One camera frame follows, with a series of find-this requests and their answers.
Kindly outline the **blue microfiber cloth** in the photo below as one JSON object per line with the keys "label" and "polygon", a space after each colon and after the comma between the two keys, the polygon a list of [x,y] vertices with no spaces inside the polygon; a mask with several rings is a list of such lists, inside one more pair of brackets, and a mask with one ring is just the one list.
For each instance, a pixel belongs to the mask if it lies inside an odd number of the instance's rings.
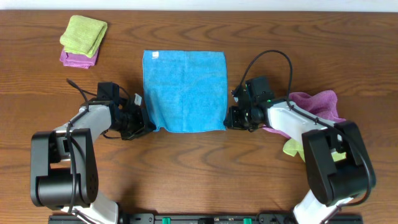
{"label": "blue microfiber cloth", "polygon": [[228,71],[223,52],[145,50],[142,68],[145,104],[157,130],[226,129]]}

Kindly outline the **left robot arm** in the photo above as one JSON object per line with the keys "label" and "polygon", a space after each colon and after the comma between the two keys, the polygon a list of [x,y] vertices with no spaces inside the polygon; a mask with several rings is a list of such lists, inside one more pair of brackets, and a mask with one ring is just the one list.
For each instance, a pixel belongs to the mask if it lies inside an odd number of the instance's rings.
{"label": "left robot arm", "polygon": [[154,129],[139,105],[125,99],[92,98],[64,125],[32,136],[32,203],[69,213],[83,223],[132,223],[133,217],[99,190],[94,143],[109,130],[130,141]]}

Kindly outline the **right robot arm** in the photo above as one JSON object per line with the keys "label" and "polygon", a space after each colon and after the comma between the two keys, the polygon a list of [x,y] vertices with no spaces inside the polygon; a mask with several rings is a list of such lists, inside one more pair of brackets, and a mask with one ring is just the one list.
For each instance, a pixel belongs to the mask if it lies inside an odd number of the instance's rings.
{"label": "right robot arm", "polygon": [[267,127],[298,141],[310,187],[293,209],[295,223],[330,223],[344,207],[361,205],[375,186],[375,174],[358,126],[311,114],[290,100],[241,100],[224,125],[253,132]]}

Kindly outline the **crumpled green cloth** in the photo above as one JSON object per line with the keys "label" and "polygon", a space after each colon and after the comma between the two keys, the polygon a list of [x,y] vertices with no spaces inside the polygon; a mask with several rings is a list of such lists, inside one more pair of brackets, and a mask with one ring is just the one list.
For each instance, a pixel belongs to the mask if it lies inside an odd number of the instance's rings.
{"label": "crumpled green cloth", "polygon": [[[287,155],[290,155],[292,157],[295,157],[296,154],[300,156],[300,158],[305,162],[305,155],[304,155],[304,149],[303,146],[296,140],[294,139],[289,139],[283,146],[283,152],[286,153]],[[332,158],[335,162],[341,161],[343,159],[346,159],[346,153],[338,153],[336,151],[333,151],[331,153]]]}

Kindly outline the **crumpled purple cloth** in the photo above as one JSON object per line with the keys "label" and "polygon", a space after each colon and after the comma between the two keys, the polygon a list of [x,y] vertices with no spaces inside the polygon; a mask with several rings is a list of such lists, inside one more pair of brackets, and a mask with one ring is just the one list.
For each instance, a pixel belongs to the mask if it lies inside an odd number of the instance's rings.
{"label": "crumpled purple cloth", "polygon": [[[321,91],[313,96],[304,92],[292,92],[289,95],[289,98],[291,103],[295,103],[296,106],[318,116],[319,118],[334,121],[336,123],[345,121],[344,118],[340,118],[338,115],[338,98],[333,90]],[[280,131],[273,128],[264,128],[264,130],[270,133],[281,134],[286,138],[293,138],[298,142],[302,142],[302,133],[306,133],[306,131],[302,131],[302,128],[297,128],[295,126],[291,128],[290,125],[290,123],[284,123],[284,126],[288,128],[287,131]]]}

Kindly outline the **folded purple cloth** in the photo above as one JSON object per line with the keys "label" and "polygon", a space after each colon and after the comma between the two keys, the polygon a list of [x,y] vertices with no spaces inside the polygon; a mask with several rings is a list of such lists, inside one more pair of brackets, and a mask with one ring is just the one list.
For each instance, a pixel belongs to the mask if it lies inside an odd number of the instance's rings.
{"label": "folded purple cloth", "polygon": [[64,49],[62,49],[60,61],[66,67],[89,69],[91,66],[94,66],[96,64],[98,52],[99,50],[95,52],[94,56],[87,57],[86,55],[82,54],[67,53],[66,51],[64,51]]}

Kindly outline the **folded green cloth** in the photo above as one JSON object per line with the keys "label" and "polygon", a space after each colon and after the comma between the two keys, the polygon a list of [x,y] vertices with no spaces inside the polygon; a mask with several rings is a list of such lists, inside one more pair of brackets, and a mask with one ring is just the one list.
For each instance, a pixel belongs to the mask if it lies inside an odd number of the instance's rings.
{"label": "folded green cloth", "polygon": [[85,16],[71,16],[60,43],[66,53],[94,57],[106,33],[108,24]]}

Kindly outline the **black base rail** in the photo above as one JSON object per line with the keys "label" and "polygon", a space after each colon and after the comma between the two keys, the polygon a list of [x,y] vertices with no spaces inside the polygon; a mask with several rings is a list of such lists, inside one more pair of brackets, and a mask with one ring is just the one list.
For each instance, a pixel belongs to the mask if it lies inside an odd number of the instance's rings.
{"label": "black base rail", "polygon": [[[85,223],[71,215],[51,215],[49,224]],[[261,213],[249,215],[154,215],[151,213],[124,214],[118,223],[130,224],[287,224],[297,223],[290,213]],[[328,223],[363,224],[361,215],[337,215]]]}

